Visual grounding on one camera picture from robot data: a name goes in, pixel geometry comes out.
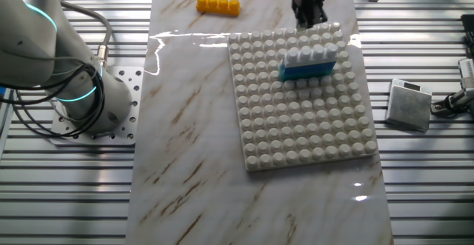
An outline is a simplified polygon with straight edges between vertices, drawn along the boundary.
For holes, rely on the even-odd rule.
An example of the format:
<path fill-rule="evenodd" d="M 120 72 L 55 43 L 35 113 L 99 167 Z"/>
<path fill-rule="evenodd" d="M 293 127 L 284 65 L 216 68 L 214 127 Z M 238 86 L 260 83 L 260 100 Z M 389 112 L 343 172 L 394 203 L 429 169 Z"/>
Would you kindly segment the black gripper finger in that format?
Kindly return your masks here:
<path fill-rule="evenodd" d="M 295 13 L 295 18 L 296 18 L 297 29 L 308 29 L 312 27 L 312 25 L 308 22 L 304 9 L 296 8 L 294 10 L 294 13 Z"/>
<path fill-rule="evenodd" d="M 324 12 L 322 7 L 316 7 L 314 9 L 313 25 L 321 24 L 327 22 L 327 14 Z"/>

